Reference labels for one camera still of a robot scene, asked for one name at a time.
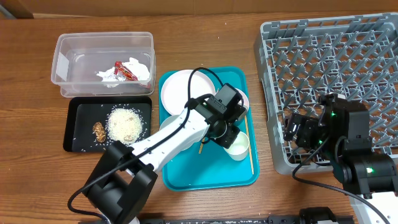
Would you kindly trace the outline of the white cup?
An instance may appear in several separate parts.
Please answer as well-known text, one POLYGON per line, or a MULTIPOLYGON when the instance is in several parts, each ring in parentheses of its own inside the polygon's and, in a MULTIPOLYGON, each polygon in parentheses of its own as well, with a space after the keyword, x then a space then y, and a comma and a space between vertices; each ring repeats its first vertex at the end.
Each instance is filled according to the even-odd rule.
POLYGON ((233 160, 242 161, 248 155, 248 137, 240 131, 232 145, 224 150, 233 160))

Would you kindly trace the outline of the grey bowl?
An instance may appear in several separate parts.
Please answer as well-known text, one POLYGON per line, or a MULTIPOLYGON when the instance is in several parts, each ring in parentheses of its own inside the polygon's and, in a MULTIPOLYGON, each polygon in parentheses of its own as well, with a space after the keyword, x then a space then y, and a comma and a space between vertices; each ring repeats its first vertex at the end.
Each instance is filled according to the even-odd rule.
POLYGON ((178 115, 169 116, 167 119, 165 119, 165 120, 162 122, 162 124, 160 125, 159 130, 165 128, 166 126, 168 126, 169 124, 171 124, 172 122, 174 122, 177 118, 178 118, 178 115))

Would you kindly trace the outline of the white rice pile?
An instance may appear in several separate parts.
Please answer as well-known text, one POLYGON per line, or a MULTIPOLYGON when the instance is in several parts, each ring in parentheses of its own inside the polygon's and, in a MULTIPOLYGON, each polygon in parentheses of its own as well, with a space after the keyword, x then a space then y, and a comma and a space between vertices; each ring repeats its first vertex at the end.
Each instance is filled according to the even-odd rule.
POLYGON ((138 141, 138 135, 142 131, 141 119, 132 110, 118 108, 111 112, 105 131, 109 133, 112 143, 120 141, 130 146, 138 141))

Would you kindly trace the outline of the red foil wrapper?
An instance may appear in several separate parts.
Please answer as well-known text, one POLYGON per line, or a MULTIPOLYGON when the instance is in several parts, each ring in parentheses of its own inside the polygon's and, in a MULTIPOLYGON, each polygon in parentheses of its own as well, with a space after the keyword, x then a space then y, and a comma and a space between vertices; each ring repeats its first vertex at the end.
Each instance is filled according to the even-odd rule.
POLYGON ((130 58, 128 62, 116 61, 114 64, 114 74, 126 81, 144 81, 150 78, 148 68, 135 58, 130 58))

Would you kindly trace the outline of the brown food scrap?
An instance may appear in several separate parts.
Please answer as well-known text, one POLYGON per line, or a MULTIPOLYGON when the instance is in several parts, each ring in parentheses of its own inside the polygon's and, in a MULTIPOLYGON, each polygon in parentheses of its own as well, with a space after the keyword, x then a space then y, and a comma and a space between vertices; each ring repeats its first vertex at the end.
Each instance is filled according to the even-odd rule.
POLYGON ((106 131, 104 126, 100 122, 96 122, 93 125, 93 132, 96 135, 96 140, 100 143, 104 143, 106 140, 106 131))

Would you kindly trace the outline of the white napkin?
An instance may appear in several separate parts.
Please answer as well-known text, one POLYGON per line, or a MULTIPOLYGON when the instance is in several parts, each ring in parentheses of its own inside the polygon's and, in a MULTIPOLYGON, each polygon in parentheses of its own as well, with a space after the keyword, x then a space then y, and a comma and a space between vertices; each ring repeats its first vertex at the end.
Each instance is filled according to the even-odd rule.
POLYGON ((97 72, 102 82, 146 81, 150 78, 149 69, 133 57, 128 62, 116 61, 112 68, 97 72))

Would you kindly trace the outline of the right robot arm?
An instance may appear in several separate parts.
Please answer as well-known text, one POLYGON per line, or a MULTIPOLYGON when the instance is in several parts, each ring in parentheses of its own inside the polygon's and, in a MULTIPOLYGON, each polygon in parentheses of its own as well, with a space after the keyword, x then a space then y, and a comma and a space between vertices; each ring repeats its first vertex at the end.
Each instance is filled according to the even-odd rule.
POLYGON ((397 223, 397 166, 389 155, 373 152, 368 109, 337 93, 322 95, 318 102, 323 108, 319 118, 293 113, 285 120, 284 140, 310 153, 302 166, 318 154, 328 160, 342 186, 297 177, 299 167, 293 178, 349 196, 360 223, 397 223))

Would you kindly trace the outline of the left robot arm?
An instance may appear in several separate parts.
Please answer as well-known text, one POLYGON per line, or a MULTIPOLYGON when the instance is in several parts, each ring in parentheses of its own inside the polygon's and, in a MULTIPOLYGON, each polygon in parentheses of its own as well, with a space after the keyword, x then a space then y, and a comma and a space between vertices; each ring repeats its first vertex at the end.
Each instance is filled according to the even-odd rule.
POLYGON ((245 112, 243 97, 230 84, 215 94, 190 98, 168 126, 127 147, 113 142, 101 156, 82 192, 106 223, 130 223, 142 210, 163 168, 203 138, 229 148, 239 133, 234 122, 245 112))

